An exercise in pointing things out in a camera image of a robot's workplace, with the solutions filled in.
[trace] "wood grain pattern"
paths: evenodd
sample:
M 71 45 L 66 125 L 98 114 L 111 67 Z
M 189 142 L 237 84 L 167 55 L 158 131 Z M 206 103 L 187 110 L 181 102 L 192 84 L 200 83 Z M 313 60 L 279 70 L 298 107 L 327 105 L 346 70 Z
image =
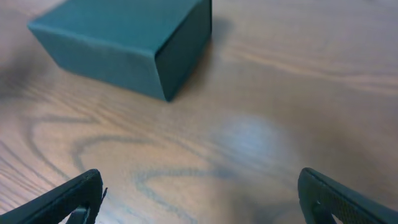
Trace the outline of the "wood grain pattern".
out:
M 98 223 L 304 223 L 312 167 L 398 210 L 398 3 L 217 0 L 172 103 L 57 68 L 0 1 L 0 213 L 90 168 Z

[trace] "box side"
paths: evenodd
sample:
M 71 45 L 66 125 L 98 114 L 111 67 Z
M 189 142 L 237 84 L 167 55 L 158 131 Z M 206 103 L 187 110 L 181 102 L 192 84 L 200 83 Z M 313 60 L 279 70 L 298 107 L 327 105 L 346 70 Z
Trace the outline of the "box side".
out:
M 166 100 L 171 100 L 196 65 L 211 35 L 211 0 L 202 0 L 156 53 Z
M 153 55 L 35 24 L 29 29 L 59 67 L 165 100 Z

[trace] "wood grain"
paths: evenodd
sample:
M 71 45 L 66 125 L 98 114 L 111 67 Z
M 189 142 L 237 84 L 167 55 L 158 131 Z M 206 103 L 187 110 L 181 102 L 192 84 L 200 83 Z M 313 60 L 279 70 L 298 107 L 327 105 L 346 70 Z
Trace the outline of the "wood grain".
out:
M 398 210 L 398 2 L 217 0 L 172 103 L 57 68 L 0 1 L 0 213 L 91 168 L 98 223 L 304 223 L 312 167 Z

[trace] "wooden table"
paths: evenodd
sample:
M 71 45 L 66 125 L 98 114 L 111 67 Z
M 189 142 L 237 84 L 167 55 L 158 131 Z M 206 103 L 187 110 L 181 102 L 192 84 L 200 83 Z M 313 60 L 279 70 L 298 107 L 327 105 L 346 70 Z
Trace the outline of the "wooden table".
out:
M 91 168 L 98 223 L 304 223 L 312 167 L 398 210 L 398 2 L 214 0 L 172 103 L 59 69 L 0 0 L 0 213 Z

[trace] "green box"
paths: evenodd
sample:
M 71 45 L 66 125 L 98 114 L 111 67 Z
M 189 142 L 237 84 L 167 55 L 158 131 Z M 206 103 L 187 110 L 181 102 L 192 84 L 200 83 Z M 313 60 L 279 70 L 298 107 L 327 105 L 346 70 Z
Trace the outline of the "green box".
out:
M 211 0 L 69 0 L 28 24 L 58 66 L 170 101 L 211 35 Z

